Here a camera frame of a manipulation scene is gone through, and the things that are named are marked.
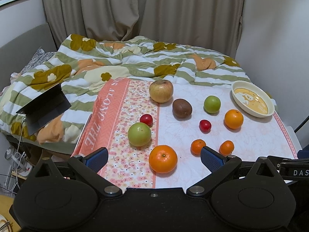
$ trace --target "tangerine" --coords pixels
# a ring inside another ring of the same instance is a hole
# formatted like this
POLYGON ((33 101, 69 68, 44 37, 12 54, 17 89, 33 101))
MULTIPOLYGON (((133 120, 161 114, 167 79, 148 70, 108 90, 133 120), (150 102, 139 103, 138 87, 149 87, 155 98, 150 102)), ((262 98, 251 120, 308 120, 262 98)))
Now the tangerine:
POLYGON ((200 155, 203 147, 206 146, 206 142, 202 139, 196 139, 191 144, 191 152, 195 155, 200 155))
POLYGON ((156 146, 149 155, 149 166, 157 173, 169 173, 177 162, 176 152, 168 145, 156 146))
POLYGON ((219 148, 219 153, 228 156, 234 151, 234 143, 231 142, 230 140, 224 141, 219 148))
POLYGON ((238 110, 231 109, 224 116, 224 123, 231 129, 238 129, 244 122, 244 116, 238 110))

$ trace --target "red fruit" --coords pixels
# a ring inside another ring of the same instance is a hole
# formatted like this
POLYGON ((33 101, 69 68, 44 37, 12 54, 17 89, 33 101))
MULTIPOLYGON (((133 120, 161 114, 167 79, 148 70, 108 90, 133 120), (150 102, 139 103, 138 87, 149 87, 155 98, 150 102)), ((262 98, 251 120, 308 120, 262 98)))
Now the red fruit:
POLYGON ((150 126, 153 123, 153 118, 150 114, 144 114, 140 117, 139 121, 150 126))
POLYGON ((206 119, 202 119, 200 121, 200 130, 205 133, 209 132, 211 130, 211 123, 206 119))

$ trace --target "green apple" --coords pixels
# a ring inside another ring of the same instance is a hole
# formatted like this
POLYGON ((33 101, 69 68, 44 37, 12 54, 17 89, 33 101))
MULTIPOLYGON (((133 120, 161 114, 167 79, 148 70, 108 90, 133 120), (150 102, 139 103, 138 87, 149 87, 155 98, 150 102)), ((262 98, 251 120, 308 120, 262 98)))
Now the green apple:
POLYGON ((210 114, 217 113, 220 110, 221 101, 216 96, 208 96, 204 101, 204 109, 210 114))
POLYGON ((151 130, 145 123, 135 123, 128 130, 128 139, 132 145, 142 147, 151 140, 151 130))

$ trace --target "curtain fold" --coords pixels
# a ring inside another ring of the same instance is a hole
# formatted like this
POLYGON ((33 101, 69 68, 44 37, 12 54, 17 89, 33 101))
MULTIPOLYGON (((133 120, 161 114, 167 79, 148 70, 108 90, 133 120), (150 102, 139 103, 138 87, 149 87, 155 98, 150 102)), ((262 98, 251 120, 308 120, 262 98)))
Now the curtain fold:
POLYGON ((57 46, 72 33, 95 40, 189 44, 235 56, 244 0, 43 0, 57 46))

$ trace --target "gray pillow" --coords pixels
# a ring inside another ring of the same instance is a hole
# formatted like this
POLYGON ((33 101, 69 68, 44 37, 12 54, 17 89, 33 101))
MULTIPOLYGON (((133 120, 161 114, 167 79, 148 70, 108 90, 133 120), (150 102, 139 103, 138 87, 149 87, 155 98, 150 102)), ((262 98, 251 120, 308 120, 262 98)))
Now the gray pillow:
POLYGON ((56 52, 46 52, 40 47, 33 55, 30 62, 21 70, 21 74, 33 69, 34 67, 41 65, 45 61, 49 60, 56 52))

